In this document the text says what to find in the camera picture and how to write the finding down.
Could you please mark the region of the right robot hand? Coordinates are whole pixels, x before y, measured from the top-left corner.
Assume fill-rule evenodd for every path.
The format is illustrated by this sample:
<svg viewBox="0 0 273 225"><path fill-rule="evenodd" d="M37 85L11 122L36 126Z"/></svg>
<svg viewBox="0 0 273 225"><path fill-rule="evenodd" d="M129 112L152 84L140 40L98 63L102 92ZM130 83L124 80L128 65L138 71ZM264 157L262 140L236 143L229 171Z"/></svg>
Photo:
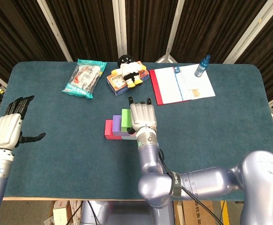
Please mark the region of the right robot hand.
<svg viewBox="0 0 273 225"><path fill-rule="evenodd" d="M157 131L157 119L155 109L150 98L147 101L135 103L131 96L128 97L131 115L131 126L127 128L129 134L138 132L141 128L148 127Z"/></svg>

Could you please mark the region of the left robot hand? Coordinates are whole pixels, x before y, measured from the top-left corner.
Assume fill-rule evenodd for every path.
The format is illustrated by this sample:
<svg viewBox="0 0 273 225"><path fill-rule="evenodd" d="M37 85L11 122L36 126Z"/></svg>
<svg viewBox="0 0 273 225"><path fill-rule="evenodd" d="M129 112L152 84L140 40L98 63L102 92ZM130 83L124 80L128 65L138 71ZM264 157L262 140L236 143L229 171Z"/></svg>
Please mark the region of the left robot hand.
<svg viewBox="0 0 273 225"><path fill-rule="evenodd" d="M22 135L23 120L33 99L33 95L16 99L0 117L0 149L14 150L19 144L37 142L45 137L46 133L27 137Z"/></svg>

